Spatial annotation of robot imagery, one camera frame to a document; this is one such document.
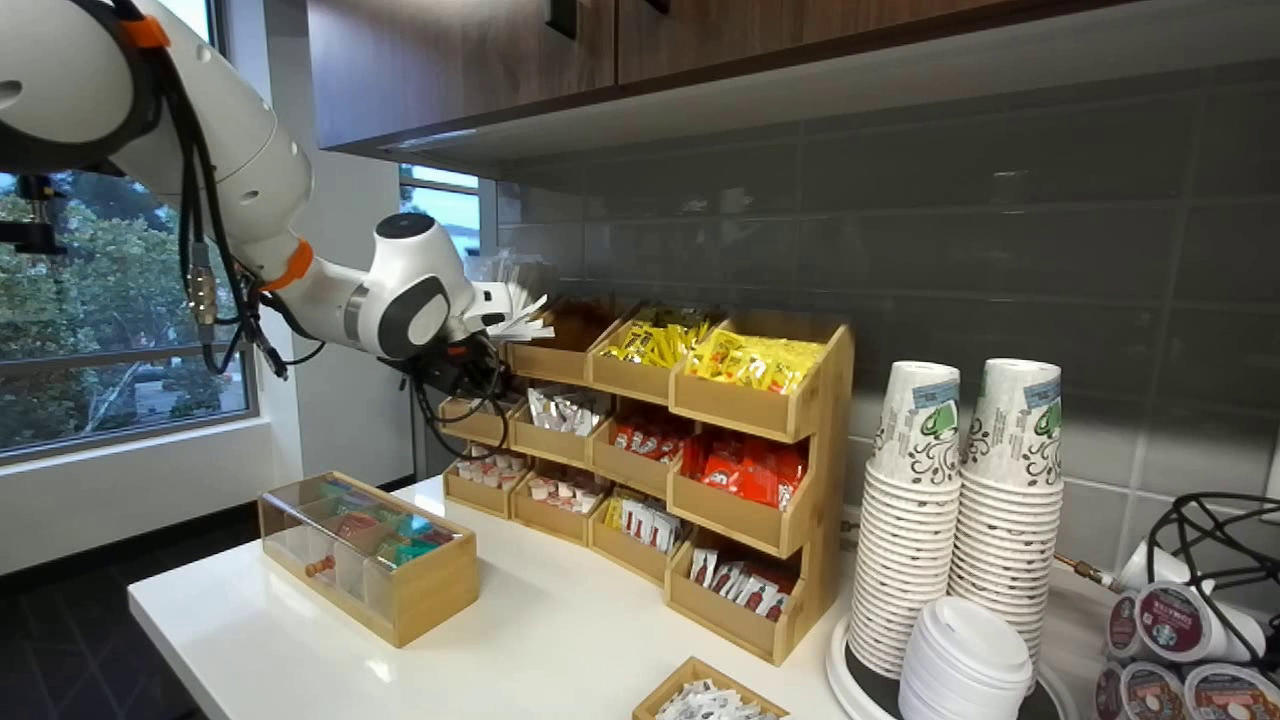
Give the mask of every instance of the black cable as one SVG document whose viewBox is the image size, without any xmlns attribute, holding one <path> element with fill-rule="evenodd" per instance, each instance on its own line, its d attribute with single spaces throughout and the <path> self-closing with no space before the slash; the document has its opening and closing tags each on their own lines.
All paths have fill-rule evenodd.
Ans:
<svg viewBox="0 0 1280 720">
<path fill-rule="evenodd" d="M 508 448 L 508 428 L 512 428 L 512 420 L 508 420 L 508 412 L 500 412 L 496 400 L 476 400 L 476 408 L 468 408 L 464 416 L 440 420 L 440 412 L 432 408 L 428 392 L 424 392 L 416 380 L 408 380 L 408 392 L 416 396 L 416 408 L 420 408 L 420 416 L 424 416 L 424 428 L 436 436 L 436 444 L 440 444 L 448 456 L 456 456 L 456 460 L 484 460 L 484 456 Z M 496 420 L 500 420 L 496 444 L 488 444 L 488 448 L 484 448 L 484 444 L 472 444 L 472 448 L 484 448 L 484 452 L 456 448 L 456 444 L 440 432 L 440 424 L 460 424 L 460 420 L 476 416 L 484 404 L 492 404 L 492 412 L 496 412 Z"/>
<path fill-rule="evenodd" d="M 1216 516 L 1212 504 L 1252 504 L 1244 512 L 1232 512 L 1228 520 Z M 1152 524 L 1148 532 L 1148 580 L 1156 580 L 1156 548 L 1160 544 L 1160 532 L 1172 528 L 1176 532 L 1176 548 L 1168 548 L 1172 556 L 1180 556 L 1188 564 L 1188 584 L 1192 592 L 1204 600 L 1204 608 L 1232 632 L 1232 640 L 1240 640 L 1248 648 L 1248 664 L 1252 668 L 1268 668 L 1268 648 L 1256 652 L 1252 640 L 1236 628 L 1236 620 L 1204 592 L 1208 580 L 1216 580 L 1216 588 L 1248 588 L 1248 584 L 1280 584 L 1280 560 L 1260 552 L 1260 548 L 1248 548 L 1232 536 L 1232 524 L 1248 524 L 1248 520 L 1264 520 L 1264 516 L 1280 516 L 1280 504 L 1268 500 L 1268 496 L 1240 496 L 1240 492 L 1188 492 L 1188 496 L 1176 496 L 1172 508 Z M 1216 568 L 1216 572 L 1204 572 L 1200 560 L 1196 560 L 1196 548 L 1204 544 L 1216 544 L 1216 548 L 1228 548 L 1244 560 L 1252 560 L 1252 568 Z"/>
<path fill-rule="evenodd" d="M 192 272 L 212 276 L 208 248 L 204 248 L 204 240 L 212 240 L 212 252 L 220 260 L 220 276 L 224 276 L 228 296 L 236 304 L 236 316 L 232 316 L 236 340 L 228 344 L 224 356 L 216 356 L 216 348 L 204 340 L 204 364 L 212 372 L 228 372 L 240 352 L 240 340 L 248 340 L 272 360 L 272 372 L 284 376 L 288 360 L 280 360 L 280 352 L 260 332 L 256 312 L 248 308 L 252 304 L 248 288 L 244 288 L 240 268 L 232 260 L 232 248 L 228 248 L 228 228 L 224 228 L 220 196 L 216 196 L 216 168 L 212 168 L 208 140 L 204 140 L 200 116 L 192 108 L 192 96 L 184 92 L 180 72 L 168 52 L 148 52 L 148 56 L 160 76 L 168 120 L 180 136 L 180 164 L 184 164 L 180 168 L 180 264 L 184 264 L 180 272 L 184 272 L 184 284 L 192 292 Z"/>
</svg>

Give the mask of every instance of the printed cup design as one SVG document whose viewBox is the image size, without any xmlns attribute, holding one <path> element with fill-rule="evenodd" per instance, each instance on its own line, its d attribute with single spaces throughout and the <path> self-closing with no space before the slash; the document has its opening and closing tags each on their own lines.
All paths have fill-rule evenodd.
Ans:
<svg viewBox="0 0 1280 720">
<path fill-rule="evenodd" d="M 916 384 L 884 404 L 876 472 L 908 484 L 952 484 L 960 464 L 960 380 Z"/>
<path fill-rule="evenodd" d="M 976 408 L 964 468 L 1012 484 L 1056 484 L 1056 444 L 1064 428 L 1060 384 L 988 388 Z"/>
</svg>

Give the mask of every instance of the gray tile backsplash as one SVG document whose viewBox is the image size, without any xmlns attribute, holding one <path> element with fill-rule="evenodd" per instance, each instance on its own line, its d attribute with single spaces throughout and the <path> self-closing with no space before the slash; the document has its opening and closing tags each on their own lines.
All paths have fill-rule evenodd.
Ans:
<svg viewBox="0 0 1280 720">
<path fill-rule="evenodd" d="M 1120 488 L 1096 488 L 1096 484 L 1072 484 L 1064 496 L 1064 528 L 1056 536 L 1056 556 L 1088 560 L 1096 568 L 1112 568 L 1116 544 L 1124 532 L 1124 492 Z"/>
<path fill-rule="evenodd" d="M 1280 196 L 1192 208 L 1176 264 L 1176 300 L 1280 312 L 1276 240 Z"/>
<path fill-rule="evenodd" d="M 1200 196 L 1276 196 L 1280 192 L 1280 84 L 1212 92 L 1204 108 Z"/>
<path fill-rule="evenodd" d="M 1116 564 L 1276 452 L 1276 128 L 1280 60 L 560 156 L 496 244 L 576 296 L 848 320 L 856 460 L 892 360 L 960 364 L 964 416 L 988 356 L 1056 360 L 1060 552 Z"/>
</svg>

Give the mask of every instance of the wooden cabinet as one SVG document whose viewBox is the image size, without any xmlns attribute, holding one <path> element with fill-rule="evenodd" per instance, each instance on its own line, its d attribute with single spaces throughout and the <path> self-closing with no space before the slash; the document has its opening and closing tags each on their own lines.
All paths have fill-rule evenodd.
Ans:
<svg viewBox="0 0 1280 720">
<path fill-rule="evenodd" d="M 752 72 L 924 32 L 964 32 L 992 24 L 992 8 L 1016 12 L 1028 0 L 624 0 L 620 84 Z"/>
<path fill-rule="evenodd" d="M 616 0 L 576 0 L 576 36 L 548 0 L 308 0 L 320 144 L 488 124 L 612 88 Z"/>
<path fill-rule="evenodd" d="M 556 4 L 576 36 L 548 28 Z M 1096 4 L 1120 0 L 308 0 L 316 136 L 320 148 L 484 168 L 528 144 L 572 148 L 572 136 L 600 148 L 612 124 L 600 116 L 556 124 L 548 140 L 540 120 L 564 108 Z M 512 124 L 532 124 L 520 148 L 492 132 Z"/>
</svg>

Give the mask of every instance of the wooden organizer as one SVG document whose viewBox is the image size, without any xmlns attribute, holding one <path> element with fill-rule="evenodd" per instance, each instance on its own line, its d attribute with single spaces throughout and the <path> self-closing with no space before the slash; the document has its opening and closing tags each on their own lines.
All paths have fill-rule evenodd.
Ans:
<svg viewBox="0 0 1280 720">
<path fill-rule="evenodd" d="M 352 508 L 376 520 L 420 520 L 452 540 L 400 568 L 384 564 L 376 544 L 392 532 L 376 532 L 368 540 L 336 536 L 324 528 L 328 496 L 344 496 Z M 396 648 L 444 624 L 480 596 L 476 536 L 468 528 L 456 528 L 344 472 L 272 488 L 256 508 L 260 548 L 304 588 Z"/>
<path fill-rule="evenodd" d="M 688 572 L 688 548 L 668 560 L 664 568 L 664 600 L 692 616 L 696 624 L 736 640 L 740 648 L 780 664 L 804 632 L 836 604 L 840 592 L 840 508 L 844 508 L 844 480 L 848 480 L 848 404 L 852 404 L 852 332 L 844 324 L 820 324 L 820 320 L 784 320 L 784 316 L 744 316 L 728 320 L 744 336 L 788 336 L 788 340 L 812 340 L 820 344 L 820 360 L 804 372 L 800 388 L 792 396 L 772 392 L 748 392 L 732 384 L 712 384 L 700 376 L 652 372 L 636 364 L 608 360 L 604 336 L 620 328 L 620 320 L 584 352 L 556 348 L 520 348 L 516 356 L 524 368 L 524 380 L 548 380 L 564 384 L 564 368 L 588 368 L 584 388 L 612 392 L 624 400 L 660 404 L 672 416 L 688 416 L 696 424 L 732 428 L 744 436 L 764 436 L 780 444 L 808 444 L 808 476 L 796 488 L 788 508 L 764 508 L 752 500 L 740 500 L 720 488 L 704 488 L 696 480 L 684 480 L 676 464 L 652 464 L 644 456 L 628 456 L 604 444 L 600 428 L 584 440 L 580 456 L 576 448 L 564 452 L 560 444 L 548 444 L 548 436 L 508 428 L 508 448 L 528 452 L 540 460 L 588 468 L 604 480 L 628 484 L 644 496 L 660 496 L 676 516 L 684 516 L 696 528 L 708 528 L 724 540 L 736 540 L 744 548 L 756 548 L 776 560 L 800 556 L 800 584 L 792 604 L 784 608 L 784 620 L 760 620 L 708 588 L 684 580 Z M 448 424 L 448 436 L 496 440 L 496 416 L 476 420 L 484 432 L 468 432 Z"/>
</svg>

